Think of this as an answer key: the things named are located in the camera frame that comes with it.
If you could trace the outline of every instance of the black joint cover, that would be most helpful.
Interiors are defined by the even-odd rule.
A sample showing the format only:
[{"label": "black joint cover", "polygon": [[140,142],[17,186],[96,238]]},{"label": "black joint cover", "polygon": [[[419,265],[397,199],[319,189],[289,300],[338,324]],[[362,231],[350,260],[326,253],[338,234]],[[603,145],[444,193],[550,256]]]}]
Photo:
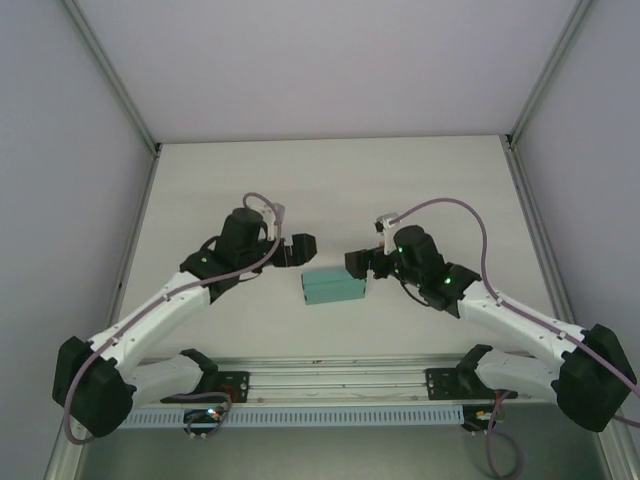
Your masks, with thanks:
[{"label": "black joint cover", "polygon": [[298,233],[291,236],[292,245],[285,245],[280,240],[280,245],[271,257],[274,267],[299,267],[309,262],[318,253],[316,237],[308,233]]},{"label": "black joint cover", "polygon": [[[416,270],[416,267],[419,267],[420,278],[416,278],[416,282],[427,283],[444,272],[444,258],[438,253],[431,235],[425,233],[422,227],[411,225],[401,228],[393,236],[393,241],[398,251],[402,251],[400,260],[404,269]],[[409,278],[407,281],[411,284],[416,283]]]},{"label": "black joint cover", "polygon": [[205,354],[200,353],[194,348],[183,350],[180,355],[190,358],[198,364],[200,370],[202,370],[202,378],[196,385],[196,388],[191,393],[206,393],[215,391],[216,382],[218,379],[218,365],[207,357]]},{"label": "black joint cover", "polygon": [[487,387],[476,375],[476,368],[478,368],[478,363],[482,357],[491,350],[493,350],[493,347],[489,345],[476,345],[462,357],[462,360],[456,366],[460,386],[468,393],[487,390]]},{"label": "black joint cover", "polygon": [[[583,334],[585,345],[637,384],[615,333],[596,325]],[[578,425],[592,432],[603,431],[629,395],[629,388],[580,348],[563,358],[560,376],[551,384],[558,394],[558,406]]]},{"label": "black joint cover", "polygon": [[[64,407],[73,377],[92,354],[91,345],[78,337],[71,337],[60,347],[52,396],[61,407]],[[71,415],[91,435],[104,437],[127,418],[133,406],[134,392],[135,387],[124,383],[113,360],[98,357],[78,384]]]},{"label": "black joint cover", "polygon": [[421,284],[418,292],[429,306],[460,318],[458,301],[464,298],[464,291],[481,277],[462,265],[447,263],[443,274]]},{"label": "black joint cover", "polygon": [[[192,253],[180,264],[181,272],[189,272],[200,280],[217,277],[234,270],[235,268],[221,262],[220,258],[208,249]],[[210,302],[216,301],[224,292],[235,287],[239,281],[239,277],[233,277],[208,285]]]},{"label": "black joint cover", "polygon": [[358,250],[344,254],[344,266],[347,272],[358,280],[367,278],[369,265],[373,258],[372,250]]},{"label": "black joint cover", "polygon": [[258,260],[260,231],[263,218],[250,208],[236,208],[224,221],[216,241],[216,258],[224,259],[231,271],[239,270]]}]

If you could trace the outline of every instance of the gray wall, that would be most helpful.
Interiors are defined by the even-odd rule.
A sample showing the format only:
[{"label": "gray wall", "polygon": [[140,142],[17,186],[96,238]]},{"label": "gray wall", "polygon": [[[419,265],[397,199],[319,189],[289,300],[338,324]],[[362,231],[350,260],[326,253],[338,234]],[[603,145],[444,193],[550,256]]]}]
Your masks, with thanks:
[{"label": "gray wall", "polygon": [[58,346],[105,325],[151,157],[60,4],[0,9],[0,465],[44,474]]},{"label": "gray wall", "polygon": [[506,133],[576,0],[77,0],[163,143]]},{"label": "gray wall", "polygon": [[578,321],[613,327],[638,374],[639,25],[640,2],[599,2],[519,145]]}]

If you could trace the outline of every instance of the metal frame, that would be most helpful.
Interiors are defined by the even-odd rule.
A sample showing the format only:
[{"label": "metal frame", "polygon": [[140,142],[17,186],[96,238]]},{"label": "metal frame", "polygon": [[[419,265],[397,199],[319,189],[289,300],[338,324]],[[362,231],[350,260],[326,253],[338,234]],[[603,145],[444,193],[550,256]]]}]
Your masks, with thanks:
[{"label": "metal frame", "polygon": [[[158,147],[158,156],[162,152],[162,145]],[[133,226],[127,235],[127,243],[125,246],[124,255],[120,266],[118,267],[118,285],[111,294],[109,301],[109,313],[107,314],[107,323],[105,328],[112,325],[118,320],[120,315],[120,308],[122,307],[122,300],[124,298],[124,291],[127,288],[127,282],[129,281],[129,274],[131,273],[131,264],[133,263],[133,254],[138,246],[138,239],[140,238],[140,230],[142,230],[142,222],[144,215],[147,211],[147,205],[149,204],[149,197],[151,196],[151,187],[153,186],[153,180],[156,178],[156,171],[158,170],[158,158],[157,157],[149,166],[149,173],[147,174],[147,180],[144,184],[140,201],[136,208],[136,215]]]},{"label": "metal frame", "polygon": [[62,426],[53,445],[51,458],[44,474],[44,480],[69,480],[76,478],[80,457],[82,456],[81,446],[72,445],[64,435]]},{"label": "metal frame", "polygon": [[[255,407],[416,407],[477,404],[431,400],[425,370],[453,368],[459,355],[371,358],[216,359],[221,371],[251,374],[247,403]],[[520,396],[512,403],[539,402]],[[166,408],[150,405],[141,410]]]},{"label": "metal frame", "polygon": [[120,103],[120,106],[123,108],[127,117],[129,117],[129,120],[138,133],[140,139],[146,145],[151,155],[157,157],[159,155],[159,144],[153,139],[153,135],[144,123],[142,115],[140,115],[140,112],[133,103],[133,100],[131,100],[120,75],[118,75],[118,72],[113,67],[111,60],[109,60],[109,57],[100,44],[93,28],[91,28],[82,8],[80,8],[80,5],[78,5],[76,0],[60,0],[60,2],[64,6],[69,18],[80,34],[83,40],[82,43],[95,60],[98,68],[102,71],[107,83],[113,89],[118,103]]},{"label": "metal frame", "polygon": [[527,98],[527,101],[520,112],[516,124],[511,130],[510,137],[513,144],[516,144],[518,140],[520,140],[520,137],[522,137],[524,130],[527,128],[531,118],[537,111],[549,88],[549,85],[569,55],[571,47],[574,45],[587,17],[593,11],[593,7],[596,3],[597,0],[577,0],[571,14],[569,15],[567,23],[560,33],[560,37],[553,46],[551,55],[549,55],[547,62],[542,68],[542,72],[538,76],[538,79],[529,94],[529,98]]},{"label": "metal frame", "polygon": [[[510,144],[506,136],[501,136],[500,140],[554,311],[561,320],[575,323],[518,149]],[[599,439],[602,455],[609,467],[612,480],[640,478],[640,457],[631,438],[629,427],[619,422],[610,422],[605,431],[599,435]]]}]

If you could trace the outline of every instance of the white wall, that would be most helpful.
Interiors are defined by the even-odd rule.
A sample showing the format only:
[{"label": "white wall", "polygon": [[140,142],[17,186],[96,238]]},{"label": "white wall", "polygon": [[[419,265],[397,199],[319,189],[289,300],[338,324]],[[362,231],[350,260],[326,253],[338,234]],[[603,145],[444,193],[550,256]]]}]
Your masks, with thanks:
[{"label": "white wall", "polygon": [[42,478],[59,345],[106,322],[150,155],[62,7],[0,12],[0,465]]},{"label": "white wall", "polygon": [[508,133],[576,0],[79,0],[163,143]]},{"label": "white wall", "polygon": [[640,2],[596,5],[520,153],[577,319],[613,327],[640,375],[638,25]]},{"label": "white wall", "polygon": [[[122,316],[154,295],[252,190],[285,205],[285,237],[315,235],[318,255],[225,293],[148,357],[186,348],[214,358],[463,355],[477,343],[517,349],[504,335],[414,304],[391,280],[370,281],[359,301],[304,304],[301,271],[344,265],[345,252],[380,241],[372,219],[439,196],[464,199],[482,215],[493,282],[551,313],[500,139],[474,136],[165,145]],[[447,260],[479,270],[480,232],[462,208],[425,209],[407,222],[430,232]]]}]

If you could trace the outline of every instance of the black bracket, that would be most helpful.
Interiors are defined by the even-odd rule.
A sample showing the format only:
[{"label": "black bracket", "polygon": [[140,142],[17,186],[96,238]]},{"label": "black bracket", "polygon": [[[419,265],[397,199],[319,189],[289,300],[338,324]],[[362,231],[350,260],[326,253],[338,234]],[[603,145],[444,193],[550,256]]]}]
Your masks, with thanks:
[{"label": "black bracket", "polygon": [[467,432],[488,430],[489,420],[480,419],[478,418],[478,415],[480,413],[491,415],[494,409],[495,403],[483,405],[463,405],[462,417],[464,418],[465,423],[463,423],[461,427],[464,428]]},{"label": "black bracket", "polygon": [[232,371],[220,372],[218,365],[206,355],[195,349],[184,350],[180,355],[189,357],[196,362],[202,370],[200,382],[190,394],[212,393],[211,400],[198,398],[192,400],[180,400],[172,397],[163,398],[162,403],[209,403],[215,401],[215,393],[226,393],[233,403],[246,403],[249,396],[249,372]]},{"label": "black bracket", "polygon": [[[213,392],[224,392],[229,397],[231,397],[232,403],[247,403],[247,397],[249,395],[249,372],[218,372],[216,378],[216,384],[212,387]],[[218,403],[221,398],[216,398],[214,395],[211,396],[211,401],[204,399],[199,400],[183,400],[180,403]],[[194,410],[186,410],[183,415],[183,422],[187,424],[189,419],[194,417],[191,421],[191,433],[194,435],[207,434],[213,430],[214,427],[198,427],[198,425],[206,424],[212,425],[219,423],[219,420],[214,420],[211,415],[209,415],[208,409],[194,409]]]},{"label": "black bracket", "polygon": [[[456,368],[428,368],[424,373],[429,400],[496,400],[496,392],[498,396],[505,392],[484,385],[467,389],[460,382]],[[508,398],[518,398],[518,393],[512,392]]]}]

